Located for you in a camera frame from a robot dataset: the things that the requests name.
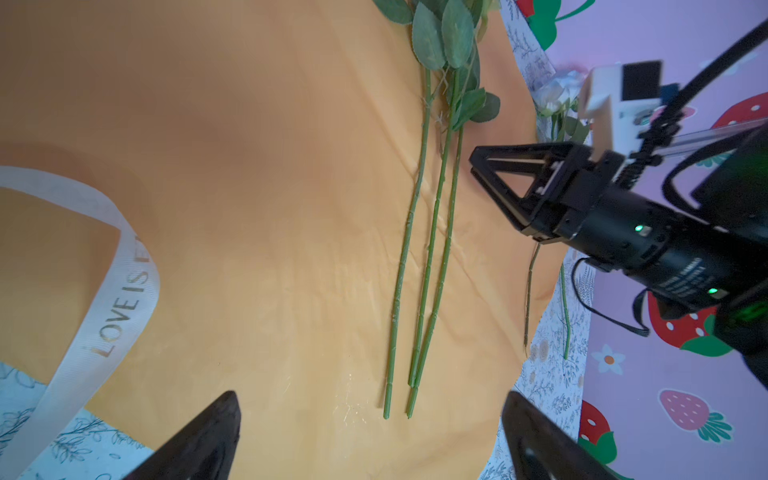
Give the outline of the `pink fake rose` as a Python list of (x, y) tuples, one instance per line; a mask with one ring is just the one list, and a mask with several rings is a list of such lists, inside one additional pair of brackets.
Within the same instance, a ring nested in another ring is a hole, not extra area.
[[(417, 316), (417, 332), (408, 384), (420, 386), (423, 370), (442, 301), (452, 243), (453, 219), (463, 127), (488, 103), (489, 94), (480, 87), (478, 42), (488, 23), (489, 1), (414, 1), (412, 3), (411, 43), (419, 64), (425, 70), (425, 117), (432, 118), (437, 97), (443, 98), (440, 170), (432, 209), (426, 250), (426, 264)], [(432, 280), (437, 247), (438, 223), (442, 208), (451, 145), (457, 143), (448, 200), (448, 220), (437, 284), (430, 311), (426, 310), (428, 287)]]

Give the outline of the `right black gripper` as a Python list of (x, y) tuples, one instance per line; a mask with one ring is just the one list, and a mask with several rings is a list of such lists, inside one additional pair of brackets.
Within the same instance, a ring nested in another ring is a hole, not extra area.
[(478, 146), (471, 174), (516, 230), (563, 242), (654, 294), (663, 318), (717, 309), (719, 336), (767, 333), (767, 160), (739, 149), (675, 209), (613, 183), (622, 158), (572, 142)]

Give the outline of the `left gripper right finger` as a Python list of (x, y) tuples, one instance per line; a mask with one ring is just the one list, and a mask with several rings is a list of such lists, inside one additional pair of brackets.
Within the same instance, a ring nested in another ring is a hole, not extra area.
[(501, 423), (517, 479), (615, 479), (517, 391), (508, 392)]

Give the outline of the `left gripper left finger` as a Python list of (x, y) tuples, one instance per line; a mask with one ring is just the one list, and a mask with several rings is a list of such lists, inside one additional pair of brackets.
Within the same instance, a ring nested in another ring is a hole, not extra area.
[(240, 426), (237, 395), (225, 391), (124, 479), (228, 479)]

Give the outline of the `orange wrapping paper sheet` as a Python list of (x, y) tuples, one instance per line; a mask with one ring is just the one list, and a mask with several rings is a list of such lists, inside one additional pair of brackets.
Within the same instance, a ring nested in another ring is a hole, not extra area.
[(148, 247), (156, 310), (42, 478), (118, 478), (236, 392), (236, 479), (474, 479), (521, 372), (533, 244), (468, 173), (405, 407), (439, 140), (382, 394), (422, 77), (370, 1), (5, 1), (1, 161), (88, 184)]

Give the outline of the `pale fake flower stem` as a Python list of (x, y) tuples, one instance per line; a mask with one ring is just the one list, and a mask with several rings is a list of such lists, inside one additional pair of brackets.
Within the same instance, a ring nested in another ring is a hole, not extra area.
[[(576, 118), (574, 115), (578, 112), (578, 96), (581, 87), (584, 84), (587, 74), (578, 70), (560, 70), (546, 81), (541, 81), (535, 85), (531, 91), (535, 112), (536, 112), (536, 137), (538, 143), (551, 143), (570, 139), (572, 133), (566, 133), (564, 124), (566, 118)], [(531, 319), (532, 287), (533, 274), (536, 261), (541, 249), (540, 243), (535, 243), (531, 255), (528, 276), (526, 281), (525, 297), (525, 332), (523, 345), (529, 350), (529, 326)], [(568, 360), (571, 342), (571, 322), (567, 304), (567, 287), (565, 285), (565, 269), (561, 265), (559, 270), (558, 285), (560, 287), (560, 302), (563, 313), (563, 324), (565, 326), (566, 337), (564, 343), (563, 359)]]

